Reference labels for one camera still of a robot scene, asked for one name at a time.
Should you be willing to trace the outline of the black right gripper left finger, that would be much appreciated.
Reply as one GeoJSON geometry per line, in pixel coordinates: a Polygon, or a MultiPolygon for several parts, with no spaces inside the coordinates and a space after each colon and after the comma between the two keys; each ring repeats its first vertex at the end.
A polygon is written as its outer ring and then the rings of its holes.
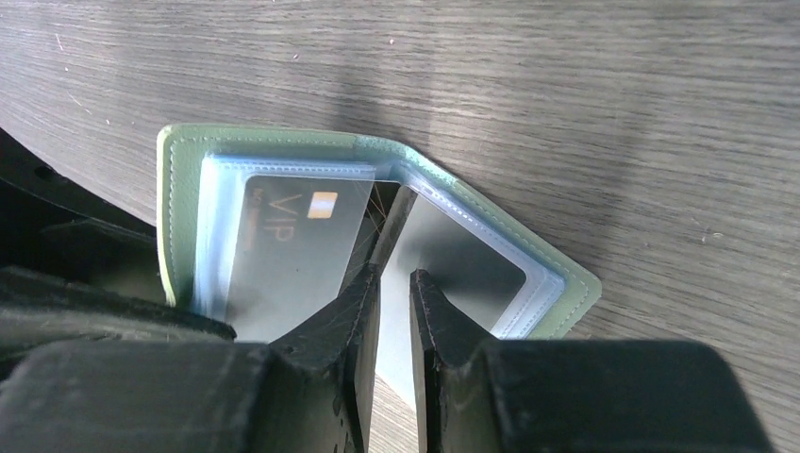
{"type": "Polygon", "coordinates": [[[19,267],[1,272],[5,452],[363,452],[375,380],[372,265],[271,343],[19,267]]]}

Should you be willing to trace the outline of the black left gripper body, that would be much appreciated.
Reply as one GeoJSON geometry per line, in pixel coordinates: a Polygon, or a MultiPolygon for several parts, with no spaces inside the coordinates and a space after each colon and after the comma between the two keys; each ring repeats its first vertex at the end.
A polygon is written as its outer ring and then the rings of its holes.
{"type": "Polygon", "coordinates": [[[171,306],[155,229],[1,136],[1,372],[60,341],[230,341],[171,306]]]}

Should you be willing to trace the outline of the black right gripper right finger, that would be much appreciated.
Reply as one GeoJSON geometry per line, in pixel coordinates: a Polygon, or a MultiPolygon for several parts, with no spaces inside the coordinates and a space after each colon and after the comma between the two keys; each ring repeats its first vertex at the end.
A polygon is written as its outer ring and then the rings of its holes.
{"type": "Polygon", "coordinates": [[[424,452],[770,452],[728,363],[674,340],[500,340],[409,279],[424,452]]]}

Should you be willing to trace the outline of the dark grey card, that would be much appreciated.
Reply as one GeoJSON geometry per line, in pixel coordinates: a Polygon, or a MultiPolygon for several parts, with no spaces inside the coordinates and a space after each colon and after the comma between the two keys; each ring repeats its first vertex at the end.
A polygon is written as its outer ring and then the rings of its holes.
{"type": "Polygon", "coordinates": [[[525,286],[525,272],[439,207],[403,187],[392,204],[399,222],[381,277],[376,374],[416,410],[409,277],[426,270],[448,300],[490,330],[525,286]]]}

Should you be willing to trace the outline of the black VIP card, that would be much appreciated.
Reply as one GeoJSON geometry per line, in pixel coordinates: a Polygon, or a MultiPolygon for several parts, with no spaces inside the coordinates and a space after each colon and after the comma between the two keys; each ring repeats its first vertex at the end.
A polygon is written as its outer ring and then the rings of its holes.
{"type": "Polygon", "coordinates": [[[269,343],[336,298],[367,265],[399,190],[389,181],[253,176],[225,320],[269,343]]]}

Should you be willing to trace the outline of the mint green card holder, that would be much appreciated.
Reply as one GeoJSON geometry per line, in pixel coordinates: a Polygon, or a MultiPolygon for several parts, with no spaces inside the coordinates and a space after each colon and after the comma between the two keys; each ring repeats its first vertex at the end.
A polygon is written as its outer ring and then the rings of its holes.
{"type": "Polygon", "coordinates": [[[499,338],[558,339],[602,294],[598,277],[523,226],[482,193],[448,173],[411,146],[369,135],[270,126],[178,124],[157,137],[157,237],[161,281],[167,300],[186,309],[192,299],[195,234],[201,163],[206,154],[264,156],[386,164],[388,176],[410,186],[421,182],[426,194],[519,251],[554,271],[565,288],[548,307],[531,312],[512,309],[492,329],[499,338]]]}

